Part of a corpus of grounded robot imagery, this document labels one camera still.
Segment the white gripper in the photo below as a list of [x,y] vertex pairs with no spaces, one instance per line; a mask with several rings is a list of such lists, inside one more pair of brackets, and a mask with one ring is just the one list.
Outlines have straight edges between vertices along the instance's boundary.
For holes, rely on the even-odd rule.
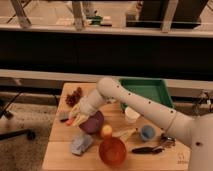
[[97,90],[90,91],[80,99],[69,112],[69,118],[73,120],[73,126],[79,126],[87,121],[89,116],[93,116],[100,107],[106,104],[106,98]]

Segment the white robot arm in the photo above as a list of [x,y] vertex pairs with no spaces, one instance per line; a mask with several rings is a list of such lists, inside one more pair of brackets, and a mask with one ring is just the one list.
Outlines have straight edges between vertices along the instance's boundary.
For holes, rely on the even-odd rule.
[[104,77],[70,111],[73,125],[80,125],[111,99],[125,103],[137,113],[190,148],[188,171],[213,171],[213,113],[191,117],[125,89]]

